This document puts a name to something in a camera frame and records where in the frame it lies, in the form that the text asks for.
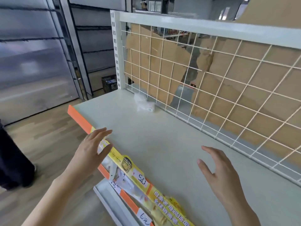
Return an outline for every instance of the black crate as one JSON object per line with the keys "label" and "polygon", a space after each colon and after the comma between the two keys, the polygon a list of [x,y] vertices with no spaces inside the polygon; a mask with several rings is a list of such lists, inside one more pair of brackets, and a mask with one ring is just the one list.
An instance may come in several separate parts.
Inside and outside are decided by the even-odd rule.
{"label": "black crate", "polygon": [[104,93],[109,93],[109,92],[112,92],[112,91],[118,89],[117,76],[115,74],[102,77],[101,82],[102,82]]}

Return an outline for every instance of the white horizontal beam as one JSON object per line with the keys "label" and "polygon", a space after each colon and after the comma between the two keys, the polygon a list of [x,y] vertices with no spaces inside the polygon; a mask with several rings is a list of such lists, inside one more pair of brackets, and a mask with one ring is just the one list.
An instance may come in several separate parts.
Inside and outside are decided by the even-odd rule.
{"label": "white horizontal beam", "polygon": [[127,12],[120,12],[120,20],[135,24],[301,49],[301,29]]}

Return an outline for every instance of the dark pants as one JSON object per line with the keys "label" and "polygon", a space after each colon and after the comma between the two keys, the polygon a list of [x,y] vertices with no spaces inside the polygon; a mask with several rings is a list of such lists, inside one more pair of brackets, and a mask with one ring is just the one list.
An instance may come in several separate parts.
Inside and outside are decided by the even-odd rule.
{"label": "dark pants", "polygon": [[7,190],[29,186],[34,179],[34,170],[34,165],[0,127],[0,186]]}

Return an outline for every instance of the cardboard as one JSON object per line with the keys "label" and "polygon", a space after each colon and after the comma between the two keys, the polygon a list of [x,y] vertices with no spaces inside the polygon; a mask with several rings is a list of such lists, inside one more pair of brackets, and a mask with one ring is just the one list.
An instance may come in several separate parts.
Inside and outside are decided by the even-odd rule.
{"label": "cardboard", "polygon": [[[301,4],[301,0],[251,0],[246,11],[239,20],[235,22],[300,28],[301,22],[297,16],[298,10],[296,9],[299,5],[296,5],[296,1]],[[214,41],[215,38],[202,39],[200,46],[211,49]],[[233,55],[218,52],[210,54],[208,50],[201,51],[197,65],[199,69],[204,71],[198,72],[195,82],[196,87],[198,88],[202,80],[200,89],[205,92],[198,92],[195,90],[192,102],[195,102],[197,106],[193,106],[191,114],[203,119],[207,116],[207,121],[219,126],[225,121],[224,118],[228,117],[230,121],[226,121],[223,126],[223,129],[227,131],[239,135],[243,131],[243,127],[239,125],[248,125],[248,129],[264,135],[265,137],[269,137],[280,127],[282,124],[281,121],[287,120],[291,114],[300,107],[301,103],[296,100],[273,94],[260,109],[260,112],[281,121],[262,114],[256,114],[252,110],[257,111],[269,97],[270,93],[255,87],[273,91],[290,68],[264,62],[259,65],[260,60],[267,52],[269,45],[243,41],[238,49],[239,43],[240,41],[235,39],[218,38],[214,50],[229,54],[235,54],[237,51],[237,55],[250,57],[253,58],[253,60],[241,57],[235,57],[233,59]],[[301,51],[298,49],[272,46],[267,53],[265,60],[291,66],[300,54]],[[235,81],[241,83],[249,82],[250,85],[255,87],[248,86],[243,95],[239,98],[245,88],[245,84]],[[276,93],[300,99],[301,89],[297,86],[300,82],[301,70],[293,69],[277,88]],[[215,98],[214,95],[216,93],[219,97],[231,102]],[[210,111],[223,118],[208,113],[206,110],[209,110],[210,107]],[[288,122],[300,127],[300,119],[300,116],[299,119],[297,116],[294,116]],[[244,130],[240,138],[248,141],[255,147],[258,147],[266,140],[266,138],[261,135],[249,130]],[[271,138],[290,148],[296,149],[301,145],[301,140],[298,136],[301,136],[300,129],[285,124]],[[290,149],[273,141],[267,141],[263,147],[269,149],[281,158],[291,152]]]}
{"label": "cardboard", "polygon": [[[128,61],[125,62],[126,77],[140,84],[140,88],[148,91],[153,98],[169,105],[186,74],[190,53],[175,42],[162,40],[160,35],[144,26],[139,28],[139,25],[131,24],[131,32],[140,32],[141,35],[129,33],[126,37],[126,60]],[[161,62],[161,56],[170,61],[162,60]]]}

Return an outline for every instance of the yellow promotional strip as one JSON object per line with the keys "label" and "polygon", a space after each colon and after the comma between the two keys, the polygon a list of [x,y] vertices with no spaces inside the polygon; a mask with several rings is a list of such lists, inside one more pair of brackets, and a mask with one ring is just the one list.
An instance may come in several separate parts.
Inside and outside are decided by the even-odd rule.
{"label": "yellow promotional strip", "polygon": [[[110,144],[107,140],[102,140],[100,146],[102,149]],[[116,148],[112,148],[108,154],[110,159],[130,178],[130,180],[160,209],[162,214],[174,226],[194,226],[188,219],[184,210],[173,198],[165,197],[159,190],[150,184],[144,173],[136,167],[129,156],[121,155]]]}

